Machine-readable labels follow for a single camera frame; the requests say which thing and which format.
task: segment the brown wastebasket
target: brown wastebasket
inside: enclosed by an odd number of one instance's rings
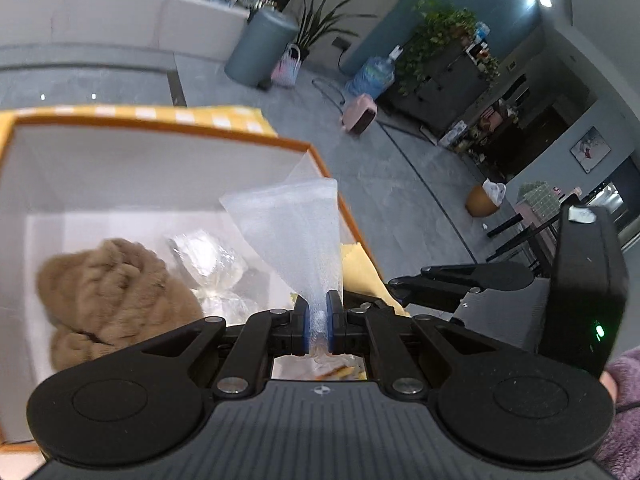
[[[473,218],[491,216],[499,209],[497,205],[491,202],[491,199],[480,184],[474,186],[469,192],[469,196],[466,197],[465,207]]]

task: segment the picture frame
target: picture frame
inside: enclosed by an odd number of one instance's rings
[[[572,155],[585,173],[590,173],[610,151],[607,141],[594,126],[571,148]]]

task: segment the white counter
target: white counter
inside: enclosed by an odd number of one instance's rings
[[[224,61],[249,11],[204,0],[0,0],[0,46],[88,43]]]

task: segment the metal screw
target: metal screw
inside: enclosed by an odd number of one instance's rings
[[[407,395],[417,394],[424,388],[422,381],[412,377],[396,379],[392,386],[396,392]]]
[[[249,383],[241,377],[225,377],[216,386],[226,394],[241,394],[249,387]]]

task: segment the potted plant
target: potted plant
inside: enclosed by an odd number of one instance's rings
[[[404,52],[396,64],[399,92],[407,95],[424,82],[426,61],[439,54],[452,41],[467,46],[476,35],[476,14],[468,9],[457,9],[434,0],[420,0],[415,6],[422,22],[405,45]],[[498,61],[489,56],[480,68],[484,76],[492,81],[497,77]]]
[[[304,61],[309,55],[311,46],[323,36],[337,32],[345,36],[359,37],[357,32],[353,32],[347,28],[341,28],[338,24],[347,18],[375,18],[375,14],[350,14],[338,13],[338,9],[345,6],[352,0],[343,0],[337,4],[332,10],[324,16],[324,4],[327,0],[322,0],[318,8],[316,8],[316,0],[302,0],[302,13],[298,17],[300,31],[296,36],[296,45],[300,48],[302,54],[301,61]]]

